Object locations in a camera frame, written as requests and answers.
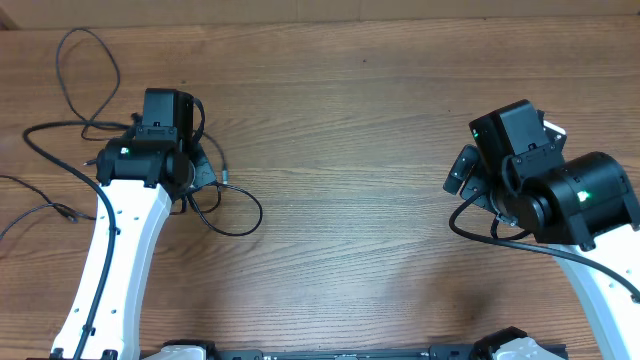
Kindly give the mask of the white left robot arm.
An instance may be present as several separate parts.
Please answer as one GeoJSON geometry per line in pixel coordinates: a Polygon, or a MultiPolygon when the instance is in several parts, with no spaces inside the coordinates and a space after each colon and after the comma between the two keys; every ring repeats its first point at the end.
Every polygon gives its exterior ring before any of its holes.
{"type": "Polygon", "coordinates": [[[151,260],[173,203],[216,180],[193,120],[204,107],[174,89],[145,92],[140,124],[97,156],[97,217],[53,359],[136,359],[151,260]]]}

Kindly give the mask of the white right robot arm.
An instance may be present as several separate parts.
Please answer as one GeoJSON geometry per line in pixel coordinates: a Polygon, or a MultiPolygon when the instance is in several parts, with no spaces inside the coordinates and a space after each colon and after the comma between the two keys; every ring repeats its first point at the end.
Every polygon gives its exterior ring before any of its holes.
{"type": "Polygon", "coordinates": [[[443,184],[463,203],[461,237],[553,257],[606,359],[639,356],[639,199],[623,167],[591,152],[564,159],[564,129],[520,100],[469,124],[474,142],[443,184]]]}

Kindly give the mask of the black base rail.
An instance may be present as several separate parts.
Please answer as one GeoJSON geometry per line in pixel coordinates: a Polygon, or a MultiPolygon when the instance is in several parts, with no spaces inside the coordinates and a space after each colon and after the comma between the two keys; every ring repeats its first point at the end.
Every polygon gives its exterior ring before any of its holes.
{"type": "Polygon", "coordinates": [[[219,350],[213,342],[172,340],[152,359],[202,360],[567,360],[564,344],[540,345],[516,327],[487,335],[473,344],[433,344],[427,348],[268,352],[219,350]]]}

